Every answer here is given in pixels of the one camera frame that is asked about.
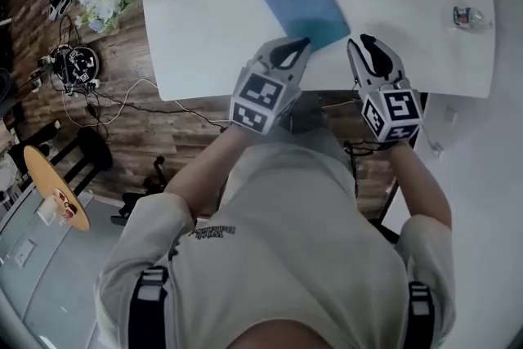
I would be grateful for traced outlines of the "blue notebook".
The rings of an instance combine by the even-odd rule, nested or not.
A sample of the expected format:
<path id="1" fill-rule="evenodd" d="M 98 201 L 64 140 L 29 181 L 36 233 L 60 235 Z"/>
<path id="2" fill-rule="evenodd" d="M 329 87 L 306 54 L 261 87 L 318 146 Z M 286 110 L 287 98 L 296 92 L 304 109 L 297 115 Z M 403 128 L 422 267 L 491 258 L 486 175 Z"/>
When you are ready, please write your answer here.
<path id="1" fill-rule="evenodd" d="M 351 31 L 336 0 L 264 0 L 287 36 L 309 38 L 318 51 Z"/>

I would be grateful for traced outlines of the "black office chair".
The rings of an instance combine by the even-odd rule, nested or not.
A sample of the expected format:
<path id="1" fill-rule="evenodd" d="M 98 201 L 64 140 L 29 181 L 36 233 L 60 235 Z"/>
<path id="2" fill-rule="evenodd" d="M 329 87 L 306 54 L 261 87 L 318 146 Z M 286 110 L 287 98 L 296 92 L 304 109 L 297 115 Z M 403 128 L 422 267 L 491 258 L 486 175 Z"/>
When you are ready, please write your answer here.
<path id="1" fill-rule="evenodd" d="M 123 206 L 119 209 L 118 215 L 110 217 L 110 221 L 116 226 L 125 226 L 130 217 L 132 210 L 135 208 L 139 199 L 160 194 L 164 191 L 168 184 L 166 177 L 162 172 L 161 166 L 164 164 L 164 157 L 158 156 L 154 161 L 154 170 L 156 171 L 156 181 L 152 177 L 147 177 L 142 186 L 145 189 L 144 193 L 128 192 L 122 195 Z"/>

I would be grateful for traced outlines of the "person's right forearm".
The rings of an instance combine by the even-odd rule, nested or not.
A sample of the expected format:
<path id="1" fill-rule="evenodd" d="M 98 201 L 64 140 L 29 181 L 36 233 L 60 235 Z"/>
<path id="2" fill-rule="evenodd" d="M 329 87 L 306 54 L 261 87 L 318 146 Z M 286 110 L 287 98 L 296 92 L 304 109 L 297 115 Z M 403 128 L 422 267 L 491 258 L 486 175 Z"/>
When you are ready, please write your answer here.
<path id="1" fill-rule="evenodd" d="M 429 217 L 452 229 L 452 213 L 445 193 L 410 144 L 400 141 L 392 146 L 388 159 L 409 215 Z"/>

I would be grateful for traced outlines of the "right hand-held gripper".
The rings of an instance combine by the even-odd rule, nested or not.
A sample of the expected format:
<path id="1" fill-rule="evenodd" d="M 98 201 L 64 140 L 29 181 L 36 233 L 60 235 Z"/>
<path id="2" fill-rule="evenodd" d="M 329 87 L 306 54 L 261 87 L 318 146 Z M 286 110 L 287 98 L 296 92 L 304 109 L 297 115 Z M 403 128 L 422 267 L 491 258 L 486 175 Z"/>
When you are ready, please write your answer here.
<path id="1" fill-rule="evenodd" d="M 346 53 L 363 102 L 361 116 L 378 142 L 409 140 L 422 126 L 422 110 L 404 77 L 402 60 L 374 36 L 361 34 L 360 40 L 370 55 L 371 67 L 352 38 Z"/>

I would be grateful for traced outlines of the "person's beige t-shirt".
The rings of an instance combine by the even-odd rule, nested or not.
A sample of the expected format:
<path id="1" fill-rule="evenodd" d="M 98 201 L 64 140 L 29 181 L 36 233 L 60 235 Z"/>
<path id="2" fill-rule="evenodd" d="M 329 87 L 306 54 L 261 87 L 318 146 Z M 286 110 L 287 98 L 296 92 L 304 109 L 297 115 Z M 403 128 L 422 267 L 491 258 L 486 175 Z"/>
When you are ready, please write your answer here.
<path id="1" fill-rule="evenodd" d="M 185 200 L 140 199 L 95 285 L 99 330 L 134 344 L 128 323 L 143 271 L 167 274 L 165 342 L 226 349 L 256 324 L 294 320 L 334 349 L 400 349 L 409 284 L 431 291 L 434 343 L 455 321 L 450 229 L 417 215 L 390 244 L 359 212 L 345 165 L 299 146 L 247 149 L 231 189 L 197 228 Z"/>

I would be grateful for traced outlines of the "person's left forearm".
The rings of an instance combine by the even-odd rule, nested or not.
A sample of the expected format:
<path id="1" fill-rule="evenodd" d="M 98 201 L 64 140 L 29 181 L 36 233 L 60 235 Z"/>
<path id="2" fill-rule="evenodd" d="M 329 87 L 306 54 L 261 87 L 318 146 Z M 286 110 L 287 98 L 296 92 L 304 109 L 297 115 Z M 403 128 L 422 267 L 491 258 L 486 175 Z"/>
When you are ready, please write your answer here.
<path id="1" fill-rule="evenodd" d="M 184 199 L 191 216 L 198 217 L 217 195 L 243 152 L 259 138 L 253 131 L 230 125 L 183 167 L 164 191 Z"/>

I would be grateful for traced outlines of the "black stool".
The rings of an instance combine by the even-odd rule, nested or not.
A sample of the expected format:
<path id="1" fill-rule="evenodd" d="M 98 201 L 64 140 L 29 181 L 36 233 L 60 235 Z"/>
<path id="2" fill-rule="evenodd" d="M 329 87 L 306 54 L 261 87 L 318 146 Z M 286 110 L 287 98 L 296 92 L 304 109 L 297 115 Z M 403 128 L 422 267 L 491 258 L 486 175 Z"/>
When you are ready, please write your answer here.
<path id="1" fill-rule="evenodd" d="M 21 141 L 19 144 L 12 146 L 8 150 L 8 155 L 13 159 L 22 175 L 28 173 L 28 167 L 24 157 L 25 148 L 27 146 L 32 146 L 47 158 L 50 153 L 50 148 L 48 145 L 44 145 L 44 142 L 53 139 L 57 133 L 58 128 L 56 125 L 54 123 L 49 123 L 37 133 L 33 134 L 29 139 Z M 88 164 L 93 166 L 93 169 L 74 189 L 74 193 L 79 195 L 99 172 L 108 171 L 112 168 L 113 157 L 105 139 L 94 129 L 85 127 L 80 128 L 76 137 L 49 160 L 50 164 L 56 166 L 75 148 L 80 149 L 82 158 L 65 174 L 65 181 L 69 183 Z"/>

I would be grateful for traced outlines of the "plate with red food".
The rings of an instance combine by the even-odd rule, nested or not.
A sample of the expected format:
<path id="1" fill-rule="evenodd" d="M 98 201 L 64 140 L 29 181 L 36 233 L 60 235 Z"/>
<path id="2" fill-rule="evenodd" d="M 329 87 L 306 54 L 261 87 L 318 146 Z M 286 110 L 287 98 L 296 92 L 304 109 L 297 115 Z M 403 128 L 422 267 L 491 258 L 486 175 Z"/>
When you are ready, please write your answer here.
<path id="1" fill-rule="evenodd" d="M 68 199 L 65 192 L 58 188 L 51 188 L 51 193 L 57 206 L 62 209 L 61 219 L 63 221 L 68 221 L 69 219 L 73 218 L 77 213 L 77 208 Z"/>

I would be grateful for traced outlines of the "round bundle of devices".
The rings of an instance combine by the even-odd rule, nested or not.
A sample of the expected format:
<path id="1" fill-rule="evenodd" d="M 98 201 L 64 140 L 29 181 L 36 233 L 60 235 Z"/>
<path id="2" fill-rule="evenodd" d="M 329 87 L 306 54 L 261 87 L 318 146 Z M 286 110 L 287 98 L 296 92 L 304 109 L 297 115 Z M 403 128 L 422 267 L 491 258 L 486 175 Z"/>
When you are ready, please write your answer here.
<path id="1" fill-rule="evenodd" d="M 37 64 L 39 69 L 53 73 L 62 83 L 62 92 L 69 96 L 87 94 L 101 85 L 98 55 L 90 47 L 60 45 L 38 59 Z"/>

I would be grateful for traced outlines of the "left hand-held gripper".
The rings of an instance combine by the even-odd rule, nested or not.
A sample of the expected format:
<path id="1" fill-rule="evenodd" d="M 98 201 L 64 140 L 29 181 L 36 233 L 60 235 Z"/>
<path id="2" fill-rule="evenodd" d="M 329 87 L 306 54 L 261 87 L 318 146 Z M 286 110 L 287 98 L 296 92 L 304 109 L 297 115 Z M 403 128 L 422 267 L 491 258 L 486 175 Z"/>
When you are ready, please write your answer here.
<path id="1" fill-rule="evenodd" d="M 311 40 L 276 38 L 263 43 L 240 71 L 230 98 L 231 123 L 266 135 L 301 95 Z"/>

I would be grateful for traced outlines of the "round wooden table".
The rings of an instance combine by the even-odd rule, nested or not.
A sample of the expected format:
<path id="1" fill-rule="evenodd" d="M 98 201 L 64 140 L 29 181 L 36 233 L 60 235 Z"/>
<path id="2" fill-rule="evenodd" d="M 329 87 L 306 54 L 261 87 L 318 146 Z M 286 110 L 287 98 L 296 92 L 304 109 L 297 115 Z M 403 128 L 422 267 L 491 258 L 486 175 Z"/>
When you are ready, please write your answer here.
<path id="1" fill-rule="evenodd" d="M 24 148 L 25 164 L 28 173 L 38 189 L 40 195 L 45 199 L 52 197 L 51 188 L 58 188 L 65 192 L 68 199 L 76 206 L 76 215 L 65 221 L 77 230 L 87 231 L 90 229 L 90 222 L 84 211 L 83 205 L 78 200 L 78 196 L 69 187 L 69 183 L 56 171 L 55 166 L 37 148 L 28 145 Z M 57 214 L 61 216 L 62 209 L 58 207 Z"/>

